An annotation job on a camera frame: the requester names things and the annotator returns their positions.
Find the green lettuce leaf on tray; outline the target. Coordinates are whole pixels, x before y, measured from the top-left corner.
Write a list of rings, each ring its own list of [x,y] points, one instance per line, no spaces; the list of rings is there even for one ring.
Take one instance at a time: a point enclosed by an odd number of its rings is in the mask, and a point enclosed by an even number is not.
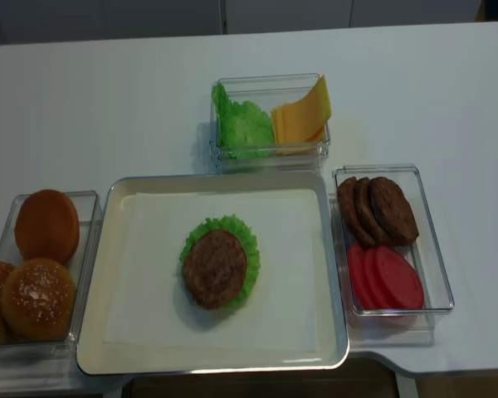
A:
[[[247,301],[256,285],[261,268],[261,257],[260,251],[258,250],[256,236],[253,235],[251,228],[237,216],[230,215],[223,216],[221,218],[207,218],[204,222],[189,232],[188,237],[185,240],[185,245],[179,256],[179,262],[181,263],[181,276],[183,279],[183,260],[192,246],[207,232],[216,229],[231,232],[236,238],[239,239],[247,255],[247,273],[242,291],[233,301],[223,305],[219,309],[238,308]]]

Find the white paper tray liner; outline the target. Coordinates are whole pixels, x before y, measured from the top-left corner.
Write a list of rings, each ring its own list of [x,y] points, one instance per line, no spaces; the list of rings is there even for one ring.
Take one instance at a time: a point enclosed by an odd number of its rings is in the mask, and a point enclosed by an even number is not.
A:
[[[312,351],[315,332],[313,241],[319,203],[308,189],[231,194],[140,194],[126,201],[120,281],[105,327],[107,342],[168,347]],[[207,218],[235,215],[256,236],[260,273],[235,311],[193,303],[179,256]]]

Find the brown meat patty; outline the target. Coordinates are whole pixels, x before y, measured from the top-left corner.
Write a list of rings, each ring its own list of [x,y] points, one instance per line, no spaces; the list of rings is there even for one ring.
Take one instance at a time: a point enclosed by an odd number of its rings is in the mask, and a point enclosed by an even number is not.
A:
[[[193,301],[216,310],[242,291],[247,255],[231,232],[216,229],[196,241],[183,260],[183,282]]]
[[[400,186],[386,177],[376,177],[368,184],[374,216],[395,246],[411,245],[419,236],[410,203]]]
[[[368,249],[376,246],[376,240],[362,226],[354,204],[354,185],[356,177],[349,177],[341,182],[337,188],[337,199],[341,217],[356,242],[363,248]]]
[[[363,177],[358,179],[354,184],[356,214],[362,227],[373,237],[376,245],[390,246],[392,244],[391,238],[374,216],[368,193],[369,183],[370,179],[368,177]]]

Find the clear patty tomato container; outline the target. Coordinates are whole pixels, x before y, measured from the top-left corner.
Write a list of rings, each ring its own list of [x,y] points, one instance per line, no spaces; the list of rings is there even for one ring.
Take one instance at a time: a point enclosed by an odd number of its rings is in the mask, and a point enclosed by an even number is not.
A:
[[[386,177],[396,182],[403,191],[413,210],[419,231],[418,238],[406,246],[386,246],[402,255],[417,271],[424,292],[424,306],[420,309],[374,309],[365,310],[359,305],[351,284],[348,250],[355,238],[349,233],[339,210],[337,188],[349,177],[360,179]],[[339,276],[341,279],[344,308],[349,323],[364,330],[432,330],[436,322],[450,314],[454,308],[454,298],[437,242],[427,198],[419,171],[410,165],[340,167],[332,172],[335,185],[336,204],[334,206],[334,225],[339,249]]]

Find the clear bun container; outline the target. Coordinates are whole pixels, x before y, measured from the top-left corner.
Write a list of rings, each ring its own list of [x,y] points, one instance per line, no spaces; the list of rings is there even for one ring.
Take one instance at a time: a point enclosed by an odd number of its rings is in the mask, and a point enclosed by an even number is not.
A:
[[[49,359],[61,359],[74,355],[80,336],[85,312],[85,303],[94,266],[95,251],[103,223],[103,211],[99,195],[94,191],[68,192],[79,218],[80,239],[74,256],[67,263],[71,277],[77,287],[71,323],[61,340],[28,342],[15,340],[0,344],[0,362],[31,363]]]

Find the plain brown bun bottom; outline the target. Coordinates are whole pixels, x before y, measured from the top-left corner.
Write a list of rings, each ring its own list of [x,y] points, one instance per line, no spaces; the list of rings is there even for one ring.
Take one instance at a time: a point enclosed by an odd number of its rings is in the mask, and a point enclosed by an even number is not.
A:
[[[22,203],[14,227],[22,258],[48,258],[66,265],[79,245],[80,226],[75,205],[62,192],[34,192]]]

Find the red tomato slice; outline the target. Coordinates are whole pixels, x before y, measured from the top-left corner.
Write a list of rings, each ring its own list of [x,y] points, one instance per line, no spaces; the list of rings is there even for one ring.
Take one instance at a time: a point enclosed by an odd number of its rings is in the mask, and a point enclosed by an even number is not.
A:
[[[393,303],[382,289],[382,285],[375,274],[374,255],[375,250],[373,248],[368,249],[365,252],[363,262],[364,277],[366,279],[370,297],[373,301],[373,308],[390,309],[393,308]]]
[[[392,308],[423,308],[422,282],[417,271],[398,252],[379,246],[374,252],[374,273]]]
[[[374,310],[374,301],[370,288],[364,277],[364,250],[358,243],[353,243],[348,250],[348,266],[351,284],[359,305],[365,310]]]

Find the white rectangular serving tray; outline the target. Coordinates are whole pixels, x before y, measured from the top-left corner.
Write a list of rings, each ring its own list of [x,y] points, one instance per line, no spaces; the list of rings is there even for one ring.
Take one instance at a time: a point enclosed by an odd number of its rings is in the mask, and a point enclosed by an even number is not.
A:
[[[83,372],[326,370],[348,352],[318,173],[112,186],[76,352]]]

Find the red tomato slice back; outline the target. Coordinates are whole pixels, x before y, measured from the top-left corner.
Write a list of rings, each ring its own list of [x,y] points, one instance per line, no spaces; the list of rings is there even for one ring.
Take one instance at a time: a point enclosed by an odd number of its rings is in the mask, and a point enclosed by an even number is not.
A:
[[[364,277],[364,250],[358,243],[353,243],[348,250],[348,266],[351,284],[359,305],[365,310],[374,310],[374,301],[370,288]]]

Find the clear lettuce cheese container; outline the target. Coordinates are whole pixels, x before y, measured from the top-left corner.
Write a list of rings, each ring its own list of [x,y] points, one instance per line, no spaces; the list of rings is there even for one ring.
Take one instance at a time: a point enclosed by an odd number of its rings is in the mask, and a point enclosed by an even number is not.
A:
[[[318,74],[257,76],[243,78],[222,78],[212,85],[221,83],[232,101],[242,103],[250,100],[268,114],[280,105],[294,103],[302,99],[315,85],[320,76]],[[266,149],[271,150],[271,155],[266,158],[253,159],[225,159],[224,152],[218,147],[217,140],[220,132],[217,121],[216,109],[211,92],[211,115],[209,150],[212,163],[222,173],[256,171],[264,168],[302,169],[311,168],[319,170],[323,167],[330,150],[330,132],[325,126],[325,141],[310,145],[310,150],[305,153],[292,155],[281,154],[280,146],[276,141]]]

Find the green lettuce leaves in container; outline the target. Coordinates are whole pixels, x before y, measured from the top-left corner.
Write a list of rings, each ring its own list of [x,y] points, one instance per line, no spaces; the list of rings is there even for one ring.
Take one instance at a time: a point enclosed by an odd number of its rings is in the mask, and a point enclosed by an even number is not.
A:
[[[224,86],[217,83],[212,89],[220,132],[217,145],[225,159],[266,158],[275,143],[271,119],[250,100],[232,101]]]

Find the brown meat patty front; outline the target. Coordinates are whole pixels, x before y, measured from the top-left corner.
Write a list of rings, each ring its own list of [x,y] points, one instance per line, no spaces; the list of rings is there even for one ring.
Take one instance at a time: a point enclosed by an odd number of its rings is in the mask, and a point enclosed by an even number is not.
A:
[[[374,216],[395,246],[411,245],[419,236],[410,203],[400,186],[386,177],[376,177],[368,184]]]

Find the red tomato slice front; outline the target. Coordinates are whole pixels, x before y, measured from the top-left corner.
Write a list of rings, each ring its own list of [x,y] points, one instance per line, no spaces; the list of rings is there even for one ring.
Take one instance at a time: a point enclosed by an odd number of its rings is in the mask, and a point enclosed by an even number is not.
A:
[[[417,271],[398,252],[379,246],[374,252],[374,273],[392,308],[423,308],[422,282]]]

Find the yellow cheese slices stack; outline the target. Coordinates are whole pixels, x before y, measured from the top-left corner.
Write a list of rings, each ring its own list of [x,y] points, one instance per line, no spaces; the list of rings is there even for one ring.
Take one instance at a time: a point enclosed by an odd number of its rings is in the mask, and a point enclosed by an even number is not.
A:
[[[271,120],[281,154],[305,153],[325,141],[325,126],[332,115],[325,76],[300,100],[275,107]]]

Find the sesame bun top front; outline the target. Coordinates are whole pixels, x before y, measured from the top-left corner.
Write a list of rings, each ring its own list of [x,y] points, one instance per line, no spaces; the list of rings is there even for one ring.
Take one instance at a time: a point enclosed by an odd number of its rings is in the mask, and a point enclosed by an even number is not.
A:
[[[62,340],[69,330],[75,300],[76,284],[69,270],[55,260],[35,258],[7,277],[2,316],[14,333],[28,341]]]

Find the red tomato slice middle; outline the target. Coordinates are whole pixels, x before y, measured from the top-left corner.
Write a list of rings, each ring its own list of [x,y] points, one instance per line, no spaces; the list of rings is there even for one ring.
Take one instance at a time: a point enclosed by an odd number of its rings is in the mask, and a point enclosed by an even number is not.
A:
[[[373,308],[390,309],[393,308],[393,303],[382,289],[382,285],[375,274],[374,255],[375,250],[373,248],[368,249],[365,252],[363,262],[364,277],[366,279],[370,297],[373,301]]]

